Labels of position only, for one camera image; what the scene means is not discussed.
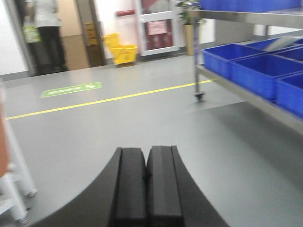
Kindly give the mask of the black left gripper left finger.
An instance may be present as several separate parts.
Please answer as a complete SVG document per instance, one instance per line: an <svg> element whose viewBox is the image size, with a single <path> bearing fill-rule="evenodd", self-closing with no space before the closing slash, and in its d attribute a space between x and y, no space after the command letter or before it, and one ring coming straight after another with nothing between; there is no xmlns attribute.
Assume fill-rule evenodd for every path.
<svg viewBox="0 0 303 227"><path fill-rule="evenodd" d="M145 227L146 167L140 148L117 148L90 185L35 227Z"/></svg>

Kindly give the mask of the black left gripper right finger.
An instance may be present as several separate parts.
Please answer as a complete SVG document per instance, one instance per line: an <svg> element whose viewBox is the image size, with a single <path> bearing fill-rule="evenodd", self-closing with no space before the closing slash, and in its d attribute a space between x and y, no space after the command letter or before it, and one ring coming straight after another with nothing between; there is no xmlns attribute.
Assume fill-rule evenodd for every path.
<svg viewBox="0 0 303 227"><path fill-rule="evenodd" d="M147 161L149 227L227 227L187 170L177 146L153 146Z"/></svg>

